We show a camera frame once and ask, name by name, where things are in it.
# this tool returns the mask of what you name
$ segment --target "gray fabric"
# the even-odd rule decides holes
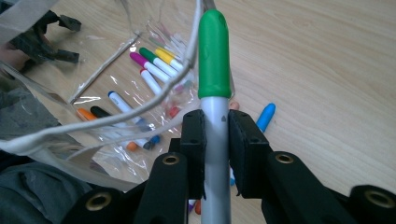
[[[0,223],[61,223],[91,189],[43,163],[9,167],[0,174]]]

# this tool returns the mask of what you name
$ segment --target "purple marker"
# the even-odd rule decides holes
[[[161,80],[163,83],[166,83],[169,80],[169,76],[165,74],[161,69],[159,69],[157,66],[154,64],[150,63],[147,59],[145,59],[142,55],[132,52],[129,54],[129,56],[140,66],[146,68],[152,75],[157,77],[159,80]]]

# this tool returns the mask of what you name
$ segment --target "wooden table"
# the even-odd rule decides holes
[[[272,149],[345,195],[367,184],[396,193],[396,4],[216,4],[230,31],[233,99],[253,119],[276,104],[265,132]],[[232,195],[233,223],[265,222],[261,201]]]

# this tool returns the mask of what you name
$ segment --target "black object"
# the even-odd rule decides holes
[[[64,223],[187,223],[187,200],[205,197],[204,125],[201,110],[186,114],[181,138],[157,158],[147,182],[127,193],[90,192]],[[325,188],[298,157],[274,152],[248,114],[230,110],[229,134],[238,192],[262,199],[268,224],[396,223],[396,195],[374,186],[357,186],[349,197]],[[101,209],[93,211],[96,201]]]
[[[0,0],[0,14],[12,7],[12,3]],[[29,30],[9,41],[16,49],[20,49],[27,54],[34,63],[45,61],[65,61],[77,63],[79,54],[64,49],[53,49],[47,44],[44,34],[47,32],[47,25],[58,21],[59,26],[78,32],[81,29],[81,22],[61,15],[58,17],[54,12],[48,11]]]

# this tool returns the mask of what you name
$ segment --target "clear plastic bag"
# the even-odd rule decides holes
[[[51,10],[81,22],[78,32],[53,24],[46,32],[49,46],[78,53],[78,62],[46,60],[23,75],[6,63],[0,62],[0,66],[28,87],[38,99],[37,107],[43,103],[62,125],[3,138],[0,148],[28,155],[93,184],[133,188],[148,178],[153,161],[167,150],[169,139],[179,136],[182,116],[198,107],[191,74],[196,74],[201,2],[73,0],[60,1]],[[154,93],[130,53],[158,47],[173,51],[181,69],[166,83],[157,79],[162,91]],[[111,91],[134,110],[121,113],[108,99]],[[113,116],[81,120],[78,110],[92,106]],[[145,129],[133,122],[136,115],[146,121]],[[156,135],[162,141],[150,150],[125,148],[125,143]]]

